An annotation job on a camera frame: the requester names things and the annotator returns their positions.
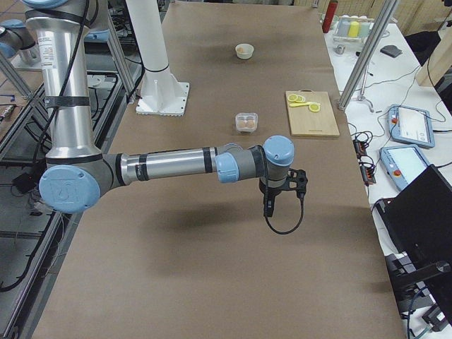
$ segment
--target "computer monitor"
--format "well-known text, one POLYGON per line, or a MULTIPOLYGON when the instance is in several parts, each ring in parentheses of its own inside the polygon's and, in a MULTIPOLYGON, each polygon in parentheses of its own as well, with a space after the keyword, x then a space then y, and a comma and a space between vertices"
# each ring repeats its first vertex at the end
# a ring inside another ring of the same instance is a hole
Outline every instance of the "computer monitor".
MULTIPOLYGON (((452 186, 434 165, 385 206, 384 221, 398 250, 417 270, 438 261, 452 265, 452 186)), ((452 273, 424 283, 452 323, 452 273)))

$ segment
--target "white table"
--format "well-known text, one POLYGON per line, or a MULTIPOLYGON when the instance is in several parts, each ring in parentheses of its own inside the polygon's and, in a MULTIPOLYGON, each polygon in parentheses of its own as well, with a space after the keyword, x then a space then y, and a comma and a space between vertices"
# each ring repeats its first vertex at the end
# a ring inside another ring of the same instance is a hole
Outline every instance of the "white table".
MULTIPOLYGON (((373 76, 368 76, 367 85, 378 83, 380 81, 397 79, 400 76, 412 72, 415 68, 420 67, 397 26, 395 24, 390 24, 388 26, 388 31, 390 32, 390 35, 380 41, 376 52, 371 59, 369 72, 372 73, 373 76), (403 53, 395 59, 382 54, 380 52, 380 48, 388 44, 394 44, 401 49, 403 53)), ((331 63, 334 67, 338 88, 339 90, 343 90, 357 60, 355 53, 362 49, 362 45, 334 42, 332 32, 325 35, 325 40, 331 63), (345 53, 343 55, 338 55, 334 52, 334 47, 338 44, 345 45, 345 53)), ((380 118, 384 131, 379 125, 377 118, 378 116, 385 114, 389 106, 392 104, 401 104, 408 88, 411 85, 412 87, 403 104, 426 109, 430 112, 433 118, 439 120, 443 119, 435 109, 436 104, 440 102, 440 98, 436 91, 430 87, 420 87, 416 82, 413 83, 415 74, 419 69, 398 81, 382 83, 380 85, 373 85, 370 88, 366 88, 364 95, 374 104, 375 113, 371 113, 365 104, 353 101, 350 102, 345 110, 348 121, 351 124, 354 124, 358 131, 371 131, 375 136, 383 135, 382 137, 374 138, 374 140, 370 143, 369 148, 367 148, 367 153, 374 159, 375 162, 379 159, 379 150, 381 147, 399 144, 394 141, 388 141, 389 131, 387 127, 387 116, 380 118)), ((452 129, 452 118, 444 104, 440 102, 437 105, 437 108, 445 116, 446 122, 439 123, 437 121, 432 121, 433 129, 452 129)), ((350 133, 354 132, 355 128, 351 126, 350 133)), ((426 155, 427 159, 435 165, 443 165, 452 161, 452 133, 436 133, 434 137, 436 146, 430 150, 422 149, 422 152, 426 155)), ((449 182, 452 182, 452 165, 441 169, 441 173, 449 182)), ((384 166, 381 162, 379 162, 376 169, 376 184, 369 187, 369 203, 373 205, 380 198, 391 198, 397 196, 398 193, 399 190, 396 188, 391 178, 387 175, 384 166)), ((396 248, 394 247, 386 228, 376 211, 374 211, 374 221, 379 233, 380 244, 384 254, 389 255, 391 253, 397 253, 396 248)), ((421 315, 427 309, 428 308, 425 310, 420 309, 412 315, 410 327, 416 334, 422 332, 426 326, 425 322, 421 318, 421 315)), ((452 338, 452 327, 447 326, 440 333, 427 333, 423 338, 450 339, 452 338)))

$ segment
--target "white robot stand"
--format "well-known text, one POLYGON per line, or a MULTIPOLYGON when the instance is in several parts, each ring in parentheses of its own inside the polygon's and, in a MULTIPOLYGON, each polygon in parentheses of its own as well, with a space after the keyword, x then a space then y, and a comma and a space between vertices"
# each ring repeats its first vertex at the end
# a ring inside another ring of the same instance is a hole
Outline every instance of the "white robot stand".
POLYGON ((190 85, 171 74, 162 25, 154 0, 126 0, 140 49, 145 75, 136 112, 182 116, 190 85))

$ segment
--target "red bottle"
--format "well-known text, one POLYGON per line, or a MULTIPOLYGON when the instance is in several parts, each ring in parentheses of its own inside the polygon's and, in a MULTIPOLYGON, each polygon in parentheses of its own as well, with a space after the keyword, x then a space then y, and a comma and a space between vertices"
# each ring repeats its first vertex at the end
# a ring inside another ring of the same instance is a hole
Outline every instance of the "red bottle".
POLYGON ((334 13, 338 9, 338 0, 331 0, 326 10, 325 18, 323 19, 322 31, 328 33, 330 31, 331 23, 333 22, 334 13))

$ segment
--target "wooden cutting board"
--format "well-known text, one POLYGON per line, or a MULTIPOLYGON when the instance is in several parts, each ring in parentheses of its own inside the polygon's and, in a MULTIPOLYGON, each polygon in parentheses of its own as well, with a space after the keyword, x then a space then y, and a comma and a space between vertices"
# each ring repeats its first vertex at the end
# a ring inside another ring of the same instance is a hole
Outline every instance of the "wooden cutting board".
POLYGON ((328 92, 309 92, 289 90, 285 93, 289 113, 290 134, 293 136, 339 136, 338 125, 331 107, 328 92), (289 94, 300 94, 306 101, 319 102, 320 112, 314 113, 307 106, 289 107, 289 94))

